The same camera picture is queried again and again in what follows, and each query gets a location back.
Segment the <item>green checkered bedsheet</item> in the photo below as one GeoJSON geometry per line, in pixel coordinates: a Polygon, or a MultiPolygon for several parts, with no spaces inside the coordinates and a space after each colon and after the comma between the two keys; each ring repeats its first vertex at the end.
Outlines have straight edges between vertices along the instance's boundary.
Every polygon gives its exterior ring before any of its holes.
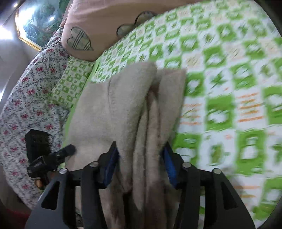
{"type": "Polygon", "coordinates": [[[52,90],[50,102],[71,110],[79,99],[94,64],[95,62],[70,56],[62,78],[52,90]]]}
{"type": "Polygon", "coordinates": [[[186,69],[173,150],[200,169],[222,169],[259,226],[282,190],[281,46],[253,0],[196,3],[134,29],[102,54],[91,80],[137,61],[186,69]]]}

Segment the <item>plaid heart appliqué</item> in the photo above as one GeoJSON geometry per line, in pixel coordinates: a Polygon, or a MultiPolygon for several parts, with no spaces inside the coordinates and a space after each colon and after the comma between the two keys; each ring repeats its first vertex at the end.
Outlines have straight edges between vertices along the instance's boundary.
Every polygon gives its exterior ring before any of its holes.
{"type": "Polygon", "coordinates": [[[87,34],[79,27],[72,27],[70,30],[71,38],[67,40],[67,44],[76,50],[91,50],[91,41],[87,34]]]}
{"type": "Polygon", "coordinates": [[[116,35],[118,37],[124,37],[126,34],[128,34],[130,31],[132,31],[134,28],[136,28],[140,24],[144,23],[145,21],[150,20],[152,17],[154,17],[156,15],[157,14],[155,12],[144,11],[137,16],[134,24],[120,25],[116,30],[116,35]]]}

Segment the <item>folded towel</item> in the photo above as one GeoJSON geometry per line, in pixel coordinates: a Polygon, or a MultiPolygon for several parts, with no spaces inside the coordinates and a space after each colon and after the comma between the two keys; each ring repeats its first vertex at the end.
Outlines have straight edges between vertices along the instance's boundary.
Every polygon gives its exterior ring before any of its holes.
{"type": "Polygon", "coordinates": [[[119,162],[100,190],[109,228],[172,227],[178,197],[160,153],[179,116],[185,78],[184,70],[139,62],[104,83],[89,83],[80,96],[67,137],[77,153],[66,166],[82,169],[116,141],[119,162]]]}

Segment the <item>metal bolt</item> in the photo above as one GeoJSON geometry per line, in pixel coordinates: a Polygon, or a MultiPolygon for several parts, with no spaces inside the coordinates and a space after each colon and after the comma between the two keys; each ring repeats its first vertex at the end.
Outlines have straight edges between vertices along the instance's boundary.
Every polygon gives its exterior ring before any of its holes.
{"type": "Polygon", "coordinates": [[[215,174],[221,174],[221,170],[218,169],[218,168],[214,169],[213,172],[214,172],[215,174]]]}
{"type": "Polygon", "coordinates": [[[191,167],[191,164],[189,162],[183,162],[182,166],[184,168],[190,168],[191,167]]]}
{"type": "Polygon", "coordinates": [[[67,169],[67,168],[62,168],[62,169],[60,169],[60,171],[59,171],[60,174],[65,174],[65,173],[67,173],[67,172],[68,172],[68,169],[67,169]]]}
{"type": "Polygon", "coordinates": [[[90,163],[90,167],[94,168],[97,167],[99,165],[99,163],[97,161],[93,161],[90,163]]]}

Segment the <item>green patterned pillow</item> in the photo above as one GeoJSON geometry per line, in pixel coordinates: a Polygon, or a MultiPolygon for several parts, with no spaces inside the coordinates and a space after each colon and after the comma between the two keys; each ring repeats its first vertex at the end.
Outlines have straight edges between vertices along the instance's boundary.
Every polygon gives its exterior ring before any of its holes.
{"type": "Polygon", "coordinates": [[[71,110],[83,90],[94,63],[70,56],[62,78],[52,90],[51,101],[71,110]]]}

